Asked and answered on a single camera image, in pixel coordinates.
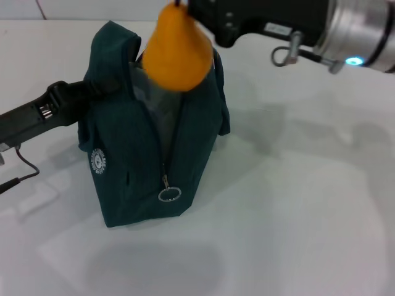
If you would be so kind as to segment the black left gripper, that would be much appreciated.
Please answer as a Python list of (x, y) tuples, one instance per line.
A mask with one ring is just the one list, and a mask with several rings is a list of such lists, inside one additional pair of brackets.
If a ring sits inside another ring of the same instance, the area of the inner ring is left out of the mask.
[(70, 126), (86, 113), (92, 99), (120, 89), (115, 79), (58, 81), (39, 98), (1, 115), (1, 144), (19, 145), (60, 126)]

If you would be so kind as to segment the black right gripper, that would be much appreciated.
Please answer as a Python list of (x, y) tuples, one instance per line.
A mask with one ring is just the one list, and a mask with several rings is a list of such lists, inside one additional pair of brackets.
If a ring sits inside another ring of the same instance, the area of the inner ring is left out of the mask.
[(289, 41), (302, 33), (302, 45), (314, 47), (326, 23), (328, 1), (295, 0), (195, 0), (188, 1), (188, 13), (206, 27), (224, 48), (247, 34)]

